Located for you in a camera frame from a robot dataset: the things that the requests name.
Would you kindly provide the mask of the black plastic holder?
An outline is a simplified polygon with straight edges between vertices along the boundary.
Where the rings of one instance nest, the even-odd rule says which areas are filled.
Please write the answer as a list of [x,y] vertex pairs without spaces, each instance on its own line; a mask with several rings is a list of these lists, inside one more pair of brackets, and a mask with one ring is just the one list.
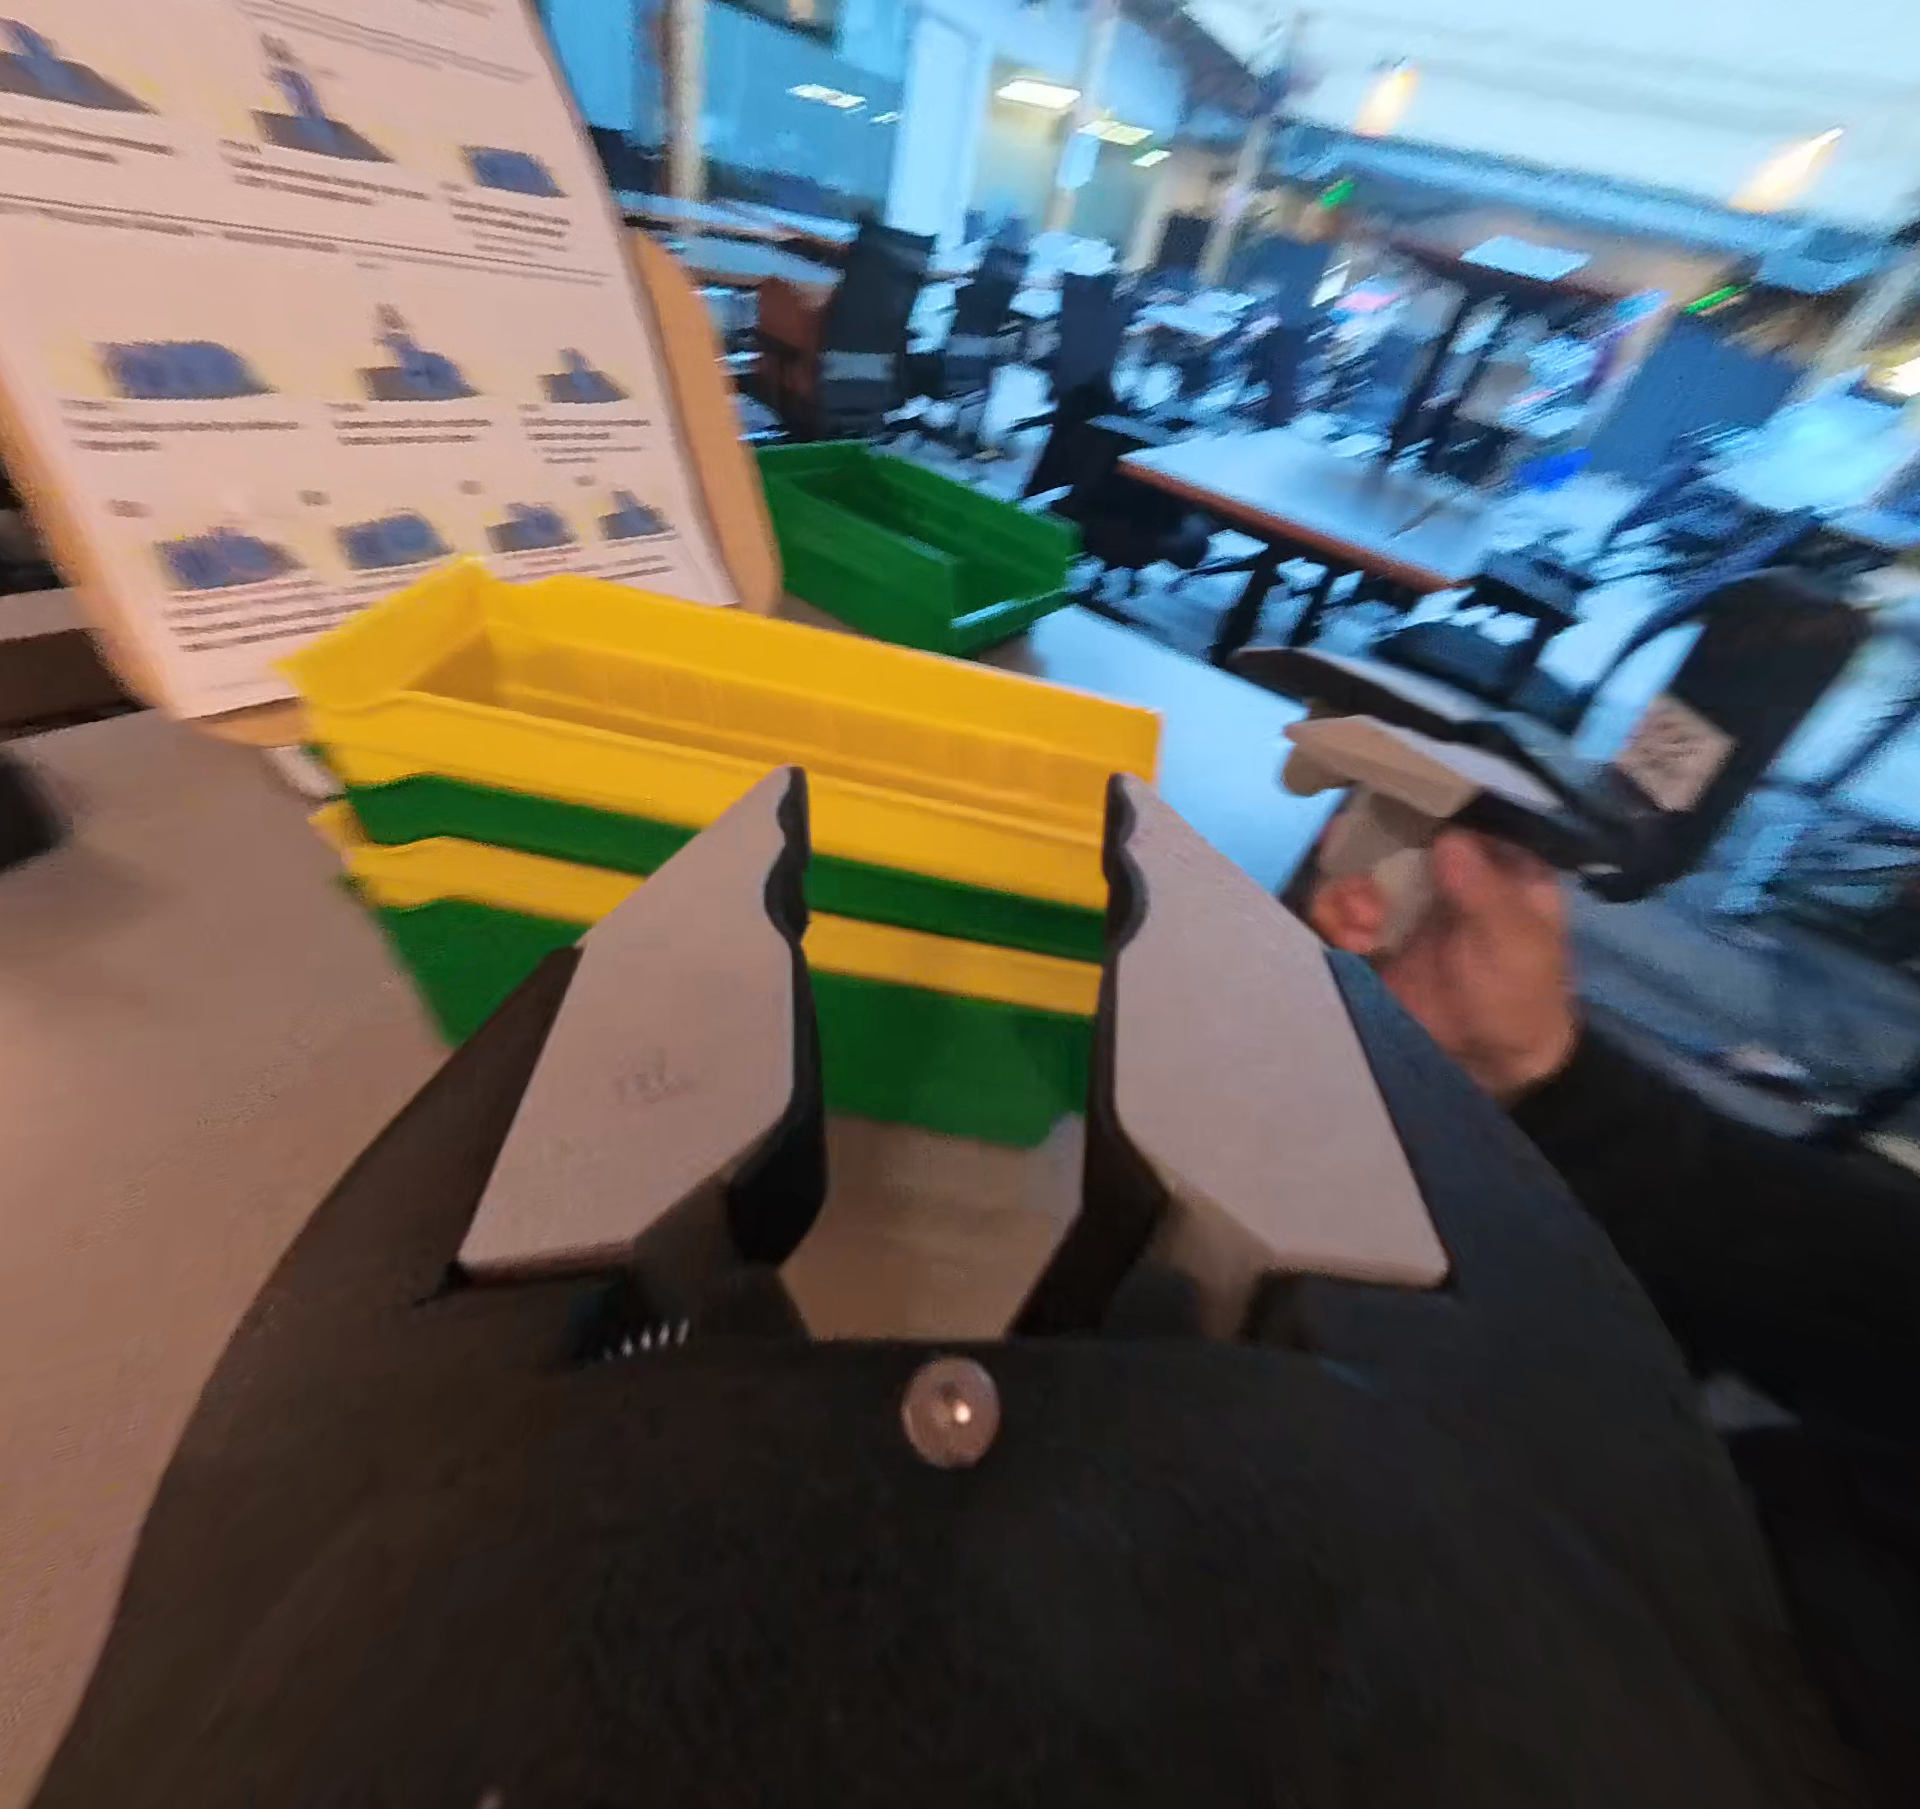
[[7,874],[55,851],[68,827],[35,770],[9,748],[2,748],[0,782],[0,869]]

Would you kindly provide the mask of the printed instruction sheet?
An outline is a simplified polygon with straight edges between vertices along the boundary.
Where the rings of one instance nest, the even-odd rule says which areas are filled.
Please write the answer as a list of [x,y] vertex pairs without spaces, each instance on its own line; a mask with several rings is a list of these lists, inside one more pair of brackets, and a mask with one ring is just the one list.
[[452,558],[739,605],[528,0],[2,0],[4,454],[179,719]]

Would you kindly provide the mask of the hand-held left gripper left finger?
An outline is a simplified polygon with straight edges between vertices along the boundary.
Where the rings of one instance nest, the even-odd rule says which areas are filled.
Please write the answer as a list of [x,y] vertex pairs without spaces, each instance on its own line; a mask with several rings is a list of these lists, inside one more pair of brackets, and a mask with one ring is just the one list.
[[804,1242],[829,1184],[807,792],[777,766],[578,942],[459,1270],[779,1268]]

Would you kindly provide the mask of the yellow plastic bin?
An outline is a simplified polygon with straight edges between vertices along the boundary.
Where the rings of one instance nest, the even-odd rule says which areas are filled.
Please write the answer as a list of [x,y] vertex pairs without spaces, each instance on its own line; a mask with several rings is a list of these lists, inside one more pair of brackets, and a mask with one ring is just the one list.
[[[380,906],[465,903],[569,924],[584,933],[642,886],[639,879],[612,870],[457,837],[376,844],[363,837],[344,801],[326,802],[307,822],[338,855],[344,872]],[[838,977],[1084,1021],[1095,1010],[1099,970],[1093,962],[820,910],[809,917],[804,948],[809,960]]]
[[1105,790],[1152,710],[724,607],[463,558],[280,673],[351,789],[438,778],[700,831],[804,769],[838,860],[1090,909]]

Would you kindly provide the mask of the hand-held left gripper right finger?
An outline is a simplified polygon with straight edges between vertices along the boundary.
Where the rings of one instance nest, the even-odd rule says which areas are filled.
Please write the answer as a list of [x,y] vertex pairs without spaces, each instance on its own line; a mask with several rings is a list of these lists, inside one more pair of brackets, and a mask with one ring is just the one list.
[[1449,1270],[1324,946],[1133,775],[1107,787],[1087,1143],[1143,1172],[1145,1258],[1197,1289]]

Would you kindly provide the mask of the green plastic bin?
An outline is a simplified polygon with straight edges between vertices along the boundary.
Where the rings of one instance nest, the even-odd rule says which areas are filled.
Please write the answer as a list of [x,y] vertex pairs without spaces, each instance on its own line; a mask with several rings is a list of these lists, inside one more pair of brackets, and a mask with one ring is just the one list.
[[[436,775],[346,785],[344,798],[360,831],[380,847],[444,837],[627,879],[650,877],[694,837],[679,822]],[[821,851],[811,855],[806,896],[813,910],[860,922],[1067,960],[1093,960],[1105,938],[1103,906],[959,885]]]
[[[366,909],[448,1047],[467,1043],[545,956],[585,933],[470,901]],[[1086,1111],[1092,1017],[1015,1006],[811,965],[829,1113],[1035,1149]]]
[[853,632],[972,660],[1067,602],[1079,531],[857,445],[754,452],[783,593]]

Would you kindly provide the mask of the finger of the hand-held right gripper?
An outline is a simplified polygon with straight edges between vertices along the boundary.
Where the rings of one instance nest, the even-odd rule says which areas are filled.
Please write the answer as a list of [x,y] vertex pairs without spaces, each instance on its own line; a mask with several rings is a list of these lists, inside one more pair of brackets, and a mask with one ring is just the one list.
[[1418,673],[1307,646],[1239,646],[1225,671],[1309,715],[1378,719],[1418,734],[1467,734],[1502,719],[1490,702]]
[[1283,741],[1279,781],[1293,795],[1370,790],[1435,821],[1484,796],[1532,814],[1564,807],[1546,782],[1490,751],[1371,717],[1309,717],[1289,724]]

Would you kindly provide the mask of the person's right hand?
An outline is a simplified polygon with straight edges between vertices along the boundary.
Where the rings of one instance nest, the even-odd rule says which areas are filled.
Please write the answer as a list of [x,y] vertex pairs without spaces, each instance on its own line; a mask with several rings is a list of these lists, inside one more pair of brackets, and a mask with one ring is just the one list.
[[1433,837],[1427,872],[1427,910],[1396,946],[1373,877],[1319,882],[1307,922],[1326,944],[1366,959],[1484,1092],[1519,1100],[1569,1062],[1581,1032],[1557,872],[1458,829]]

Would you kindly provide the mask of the person's right forearm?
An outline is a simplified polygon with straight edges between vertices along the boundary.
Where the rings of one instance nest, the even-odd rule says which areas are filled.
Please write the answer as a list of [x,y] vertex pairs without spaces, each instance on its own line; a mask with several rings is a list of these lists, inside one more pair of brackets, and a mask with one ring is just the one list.
[[1916,1441],[1913,1172],[1730,1119],[1596,1032],[1507,1111],[1698,1374]]

